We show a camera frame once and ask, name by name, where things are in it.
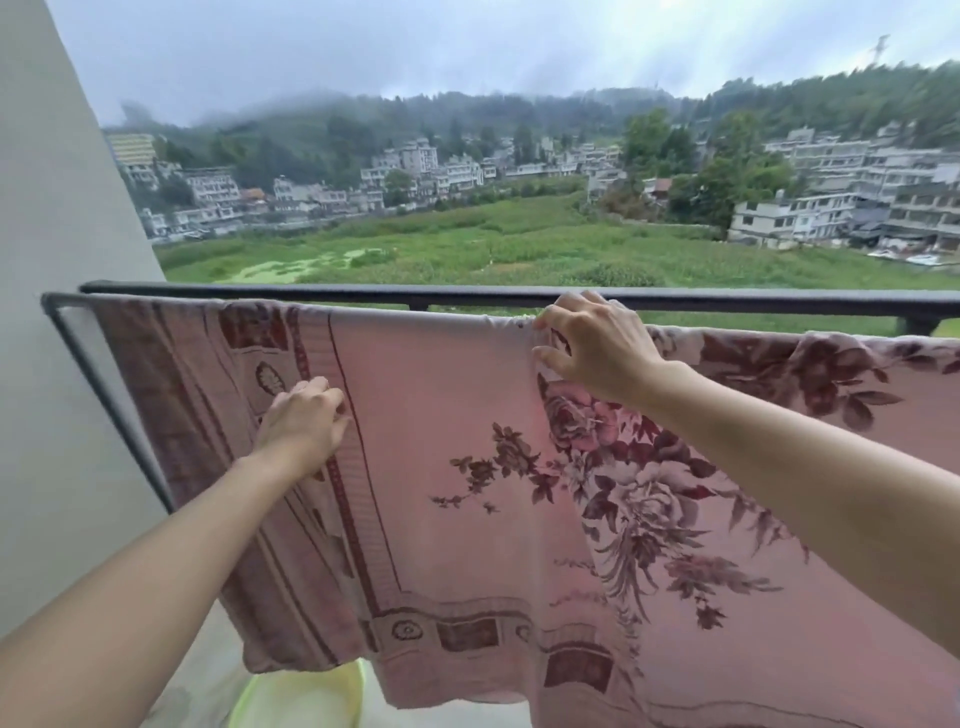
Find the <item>black metal railing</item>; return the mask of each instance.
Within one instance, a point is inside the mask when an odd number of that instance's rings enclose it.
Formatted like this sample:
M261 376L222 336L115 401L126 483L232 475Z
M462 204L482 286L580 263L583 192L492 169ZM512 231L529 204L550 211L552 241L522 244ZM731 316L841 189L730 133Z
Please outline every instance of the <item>black metal railing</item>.
M245 285L97 280L81 293L196 299L270 299L314 303L394 303L425 311L431 305L537 308L566 291L552 286ZM944 319L960 318L960 291L856 291L793 288L598 288L608 298L643 311L786 313L888 316L900 332L926 336Z

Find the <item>left arm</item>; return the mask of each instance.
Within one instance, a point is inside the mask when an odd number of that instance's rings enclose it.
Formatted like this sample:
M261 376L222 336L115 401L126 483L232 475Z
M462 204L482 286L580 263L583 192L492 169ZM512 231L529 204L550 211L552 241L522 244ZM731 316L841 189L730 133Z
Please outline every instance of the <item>left arm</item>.
M281 394L253 452L0 642L0 716L37 728L136 726L276 501L347 427L318 377Z

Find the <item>black metal rack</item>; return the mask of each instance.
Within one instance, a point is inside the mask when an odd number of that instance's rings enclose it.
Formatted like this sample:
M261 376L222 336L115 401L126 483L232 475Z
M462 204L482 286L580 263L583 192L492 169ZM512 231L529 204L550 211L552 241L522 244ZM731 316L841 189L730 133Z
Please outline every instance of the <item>black metal rack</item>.
M160 296L184 299L268 299L304 303L394 303L414 311L431 305L539 308L577 288L548 286L456 285L211 285L205 283L117 282L96 280L79 293L45 293L43 310L103 405L133 460L157 497L173 504L152 458L124 419L121 408L97 371L83 343L63 318L64 308L86 306L98 294ZM888 316L900 320L900 331L926 336L944 319L960 318L960 291L855 291L766 288L600 288L634 310L780 313L826 316Z

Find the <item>cloud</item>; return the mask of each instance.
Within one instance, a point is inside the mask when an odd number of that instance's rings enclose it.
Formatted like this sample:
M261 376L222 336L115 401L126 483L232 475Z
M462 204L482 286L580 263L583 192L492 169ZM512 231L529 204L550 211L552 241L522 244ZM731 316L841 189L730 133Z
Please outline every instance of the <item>cloud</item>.
M702 96L887 62L960 57L942 0L48 0L105 121L134 99L189 123L319 88L566 94L659 84Z

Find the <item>green field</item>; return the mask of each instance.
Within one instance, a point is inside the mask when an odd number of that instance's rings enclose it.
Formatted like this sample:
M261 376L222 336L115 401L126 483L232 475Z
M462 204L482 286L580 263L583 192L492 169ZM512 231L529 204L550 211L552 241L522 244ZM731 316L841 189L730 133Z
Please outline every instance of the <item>green field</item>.
M245 235L156 251L167 278L180 282L960 289L955 275L857 251L776 252L713 242L698 228L597 222L579 211L580 200L582 195L512 199L346 223L297 237ZM649 312L644 320L895 332L893 319L849 316Z

